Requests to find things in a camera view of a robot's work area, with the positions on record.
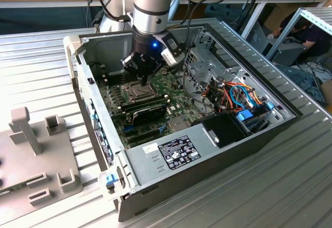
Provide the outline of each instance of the blue clip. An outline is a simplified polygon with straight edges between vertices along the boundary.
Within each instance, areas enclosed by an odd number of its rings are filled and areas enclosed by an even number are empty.
[[[249,110],[243,110],[243,111],[240,111],[238,113],[238,118],[241,120],[241,121],[244,121],[248,118],[251,118],[253,115],[252,113],[249,111]]]
[[[119,180],[119,177],[115,174],[108,174],[106,175],[106,186],[110,186],[117,182]]]
[[[267,102],[267,107],[269,107],[270,110],[274,108],[274,105],[271,102]]]

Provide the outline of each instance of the metal frame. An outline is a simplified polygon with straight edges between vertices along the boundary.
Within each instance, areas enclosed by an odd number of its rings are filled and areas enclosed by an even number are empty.
[[[73,89],[70,86],[70,90],[68,86],[71,82],[68,70],[62,68],[65,66],[62,38],[66,35],[95,33],[95,30],[90,28],[0,36],[3,44],[0,49],[3,81],[0,82],[5,84],[1,84],[3,96],[6,90],[12,93],[9,101],[24,95],[25,100],[29,100],[27,104],[35,109],[31,114],[32,120],[39,121],[42,112],[56,112],[65,116],[84,186],[81,193],[25,215],[4,227],[53,227],[64,221],[68,227],[194,228],[207,227],[209,223],[217,221],[233,223],[219,223],[215,227],[267,227],[269,224],[279,227],[283,222],[290,224],[295,221],[302,223],[293,223],[289,227],[314,226],[316,222],[329,227],[328,224],[332,222],[329,211],[332,203],[326,200],[331,197],[332,180],[329,177],[331,167],[326,166],[326,161],[330,162],[332,156],[329,149],[332,137],[331,115],[229,26],[220,24],[216,19],[192,21],[192,24],[201,23],[208,23],[215,28],[300,109],[304,116],[298,123],[258,154],[142,215],[119,224],[115,207],[103,200],[96,182],[100,169],[79,109],[72,103]],[[228,60],[223,54],[219,56]],[[43,90],[51,86],[52,91]],[[6,109],[1,109],[0,113],[5,116]]]
[[[280,44],[284,41],[286,36],[290,33],[295,23],[300,17],[306,18],[312,24],[321,28],[328,34],[332,35],[332,9],[331,8],[299,8],[292,19],[289,21],[278,40],[275,42],[273,47],[270,49],[266,58],[270,60],[274,53],[277,51]]]

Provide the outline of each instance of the warning label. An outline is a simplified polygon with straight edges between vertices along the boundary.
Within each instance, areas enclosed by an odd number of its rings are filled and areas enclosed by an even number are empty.
[[[172,170],[201,158],[188,136],[161,144],[158,148]]]

